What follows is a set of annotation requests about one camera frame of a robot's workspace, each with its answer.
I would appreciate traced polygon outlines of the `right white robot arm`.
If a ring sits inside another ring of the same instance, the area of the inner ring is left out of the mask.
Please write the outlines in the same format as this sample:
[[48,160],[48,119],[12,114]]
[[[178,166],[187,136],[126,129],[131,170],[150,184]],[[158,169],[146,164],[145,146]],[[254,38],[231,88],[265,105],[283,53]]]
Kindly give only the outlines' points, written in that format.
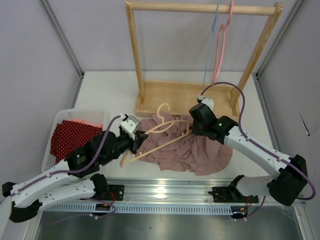
[[217,118],[204,103],[193,106],[189,113],[193,118],[192,132],[212,141],[226,145],[263,168],[268,176],[241,176],[234,186],[228,189],[228,196],[239,202],[246,196],[271,196],[284,206],[291,206],[307,185],[308,172],[306,160],[281,153],[258,143],[241,129],[228,116]]

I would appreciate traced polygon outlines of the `pink skirt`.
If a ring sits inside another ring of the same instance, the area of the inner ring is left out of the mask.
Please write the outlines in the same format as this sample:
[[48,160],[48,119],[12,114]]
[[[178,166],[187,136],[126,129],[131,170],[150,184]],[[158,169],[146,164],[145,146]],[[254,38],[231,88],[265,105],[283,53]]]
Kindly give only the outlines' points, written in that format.
[[[148,152],[187,132],[186,122],[176,122],[161,133],[149,133],[139,148],[139,153]],[[140,158],[141,161],[158,165],[161,171],[193,172],[206,176],[224,170],[230,163],[233,149],[206,136],[190,134]]]

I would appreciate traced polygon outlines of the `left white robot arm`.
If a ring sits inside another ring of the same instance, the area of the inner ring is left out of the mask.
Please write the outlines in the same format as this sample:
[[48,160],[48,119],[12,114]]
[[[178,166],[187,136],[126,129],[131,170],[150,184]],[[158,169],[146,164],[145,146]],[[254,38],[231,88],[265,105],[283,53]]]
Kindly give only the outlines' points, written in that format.
[[100,167],[118,159],[125,151],[136,153],[147,138],[148,134],[140,130],[134,137],[103,131],[39,176],[23,183],[4,183],[0,218],[22,223],[60,203],[105,200],[110,187],[106,177],[98,172]]

